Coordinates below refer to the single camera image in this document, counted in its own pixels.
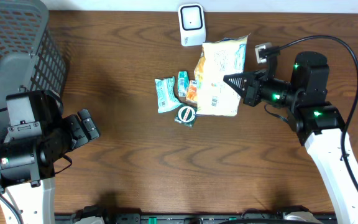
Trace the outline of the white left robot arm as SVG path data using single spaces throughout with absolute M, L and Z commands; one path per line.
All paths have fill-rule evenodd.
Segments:
M 0 144 L 0 206 L 6 223 L 55 223 L 55 170 L 68 153 L 99 138 L 86 109 L 62 118 L 11 126 L 13 136 Z

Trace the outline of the orange tissue pack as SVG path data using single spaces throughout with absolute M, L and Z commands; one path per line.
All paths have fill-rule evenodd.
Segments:
M 198 87 L 198 83 L 196 80 L 190 80 L 189 85 L 188 85 L 188 89 L 187 89 L 187 93 L 186 93 L 186 101 L 190 102 L 190 103 L 197 103 L 197 87 Z

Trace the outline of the small teal tissue pack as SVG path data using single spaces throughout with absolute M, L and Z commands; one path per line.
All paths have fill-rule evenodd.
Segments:
M 189 78 L 187 71 L 178 72 L 178 96 L 185 97 L 188 91 Z

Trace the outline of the grey plastic mesh basket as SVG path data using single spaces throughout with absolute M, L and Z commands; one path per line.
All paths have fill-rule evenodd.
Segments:
M 6 96 L 34 90 L 63 94 L 67 66 L 48 22 L 42 1 L 0 1 L 0 139 L 9 125 Z

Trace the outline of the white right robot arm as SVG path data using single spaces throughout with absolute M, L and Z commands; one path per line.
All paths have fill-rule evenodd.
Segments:
M 244 100 L 285 108 L 287 124 L 316 164 L 334 207 L 338 223 L 358 223 L 358 163 L 351 149 L 339 110 L 326 101 L 329 65 L 317 52 L 295 58 L 291 80 L 274 77 L 277 58 L 268 68 L 224 76 L 223 80 Z

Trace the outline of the large white snack bag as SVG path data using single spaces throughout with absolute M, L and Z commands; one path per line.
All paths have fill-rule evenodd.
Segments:
M 236 116 L 241 97 L 223 78 L 242 73 L 248 36 L 224 38 L 202 44 L 194 74 L 197 84 L 197 112 L 201 116 Z

